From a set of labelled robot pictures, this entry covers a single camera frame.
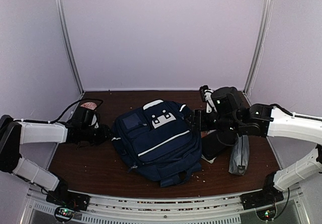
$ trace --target white wall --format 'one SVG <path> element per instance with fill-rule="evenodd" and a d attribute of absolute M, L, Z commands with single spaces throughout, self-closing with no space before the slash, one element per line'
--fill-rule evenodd
<path fill-rule="evenodd" d="M 290 111 L 322 116 L 322 0 L 274 0 L 252 103 L 279 103 Z M 315 144 L 271 138 L 284 167 Z M 313 223 L 321 223 L 322 175 L 301 183 Z"/>
<path fill-rule="evenodd" d="M 55 0 L 0 0 L 0 116 L 54 119 L 79 98 Z M 22 146 L 44 166 L 53 144 Z M 28 184 L 0 172 L 1 223 L 18 223 Z"/>
<path fill-rule="evenodd" d="M 243 89 L 264 0 L 63 0 L 85 90 Z"/>

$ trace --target backpack strap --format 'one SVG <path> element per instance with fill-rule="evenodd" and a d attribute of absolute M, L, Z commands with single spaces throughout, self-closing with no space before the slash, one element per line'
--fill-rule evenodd
<path fill-rule="evenodd" d="M 200 170 L 201 170 L 201 164 L 199 162 L 197 162 L 197 163 L 195 163 L 195 165 L 193 165 L 192 167 L 190 167 L 189 169 L 187 169 L 185 171 L 186 176 L 183 180 L 180 179 L 179 174 L 175 174 L 175 175 L 172 175 L 168 178 L 162 179 L 160 181 L 160 187 L 168 187 L 171 185 L 182 185 L 190 179 L 193 172 L 200 171 Z"/>

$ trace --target robotic arm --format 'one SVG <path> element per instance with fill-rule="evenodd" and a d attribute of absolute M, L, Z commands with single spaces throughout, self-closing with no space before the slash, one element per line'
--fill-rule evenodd
<path fill-rule="evenodd" d="M 198 130 L 228 130 L 239 135 L 282 136 L 317 143 L 301 160 L 268 175 L 262 191 L 242 195 L 244 209 L 259 207 L 268 196 L 272 202 L 283 200 L 282 191 L 322 171 L 321 117 L 291 113 L 277 104 L 254 104 L 245 108 L 234 87 L 212 91 L 203 86 L 200 94 L 207 108 L 195 110 L 191 116 L 192 125 Z"/>
<path fill-rule="evenodd" d="M 322 171 L 322 118 L 291 113 L 276 104 L 254 104 L 245 108 L 234 87 L 213 91 L 203 86 L 200 94 L 207 108 L 192 111 L 188 119 L 197 131 L 231 131 L 232 134 L 260 137 L 284 136 L 317 143 L 316 148 L 303 159 L 268 175 L 263 190 L 242 195 L 244 209 L 281 201 L 284 198 L 282 191 Z M 0 119 L 0 171 L 40 186 L 47 193 L 48 202 L 63 203 L 69 207 L 72 201 L 70 208 L 86 210 L 89 196 L 69 192 L 66 181 L 21 156 L 19 146 L 30 142 L 80 141 L 98 145 L 111 137 L 108 126 L 98 123 L 95 111 L 84 107 L 77 107 L 71 120 L 66 123 L 17 120 L 4 115 Z"/>
<path fill-rule="evenodd" d="M 0 119 L 0 171 L 40 186 L 47 193 L 48 202 L 68 206 L 73 201 L 71 208 L 75 209 L 75 205 L 79 210 L 86 210 L 89 196 L 69 192 L 65 180 L 23 157 L 19 148 L 21 144 L 33 142 L 88 141 L 99 145 L 109 138 L 108 126 L 99 124 L 95 111 L 85 107 L 77 107 L 68 122 L 44 123 L 4 115 Z"/>

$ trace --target enclosure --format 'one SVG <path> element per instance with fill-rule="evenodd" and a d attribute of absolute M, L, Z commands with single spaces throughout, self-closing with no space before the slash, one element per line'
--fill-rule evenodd
<path fill-rule="evenodd" d="M 95 97 L 105 101 L 101 122 L 111 126 L 118 115 L 155 99 L 204 108 L 198 90 L 208 85 L 235 86 L 246 106 L 278 103 L 290 112 L 322 116 L 321 5 L 322 0 L 0 0 L 0 114 L 55 119 L 70 103 Z M 127 174 L 110 141 L 80 149 L 56 143 L 20 149 L 65 178 L 72 191 L 91 195 L 92 215 L 102 219 L 90 220 L 89 210 L 77 222 L 206 223 L 204 215 L 220 223 L 229 214 L 239 219 L 227 223 L 260 223 L 252 212 L 238 213 L 238 195 L 262 188 L 267 174 L 314 147 L 285 137 L 252 136 L 245 176 L 228 173 L 226 151 L 213 164 L 201 160 L 203 171 L 185 185 L 169 188 Z M 320 223 L 321 189 L 321 175 L 293 186 L 279 221 Z M 0 197 L 2 223 L 29 223 L 27 215 L 30 223 L 55 223 L 50 215 L 41 217 L 53 211 L 39 204 L 42 194 L 14 175 L 0 173 Z M 221 207 L 201 211 L 226 205 L 223 198 L 231 199 L 229 213 Z M 149 199 L 155 205 L 136 206 Z M 126 201 L 133 203 L 120 204 Z M 158 201 L 175 214 L 142 212 L 158 209 Z M 207 205 L 190 214 L 188 209 L 199 205 L 190 201 Z M 100 205 L 120 210 L 105 213 Z"/>

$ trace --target white robot arm segment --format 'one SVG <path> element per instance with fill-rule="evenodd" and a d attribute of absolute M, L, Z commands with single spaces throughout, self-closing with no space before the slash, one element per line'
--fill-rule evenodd
<path fill-rule="evenodd" d="M 32 142 L 66 142 L 68 129 L 60 124 L 19 122 L 21 124 L 20 144 Z"/>
<path fill-rule="evenodd" d="M 15 175 L 29 180 L 30 183 L 42 186 L 47 191 L 54 191 L 59 183 L 57 176 L 23 156 L 19 159 L 17 167 L 12 172 Z"/>
<path fill-rule="evenodd" d="M 271 117 L 274 119 L 268 128 L 267 136 L 289 137 L 311 141 L 322 145 L 322 121 L 313 120 L 321 119 L 307 115 L 289 116 L 278 108 L 272 109 Z M 319 149 L 314 148 L 308 155 L 293 165 L 277 171 L 274 176 L 274 188 L 279 191 L 285 191 L 291 185 L 306 179 L 307 177 L 322 171 L 322 163 L 319 161 Z"/>

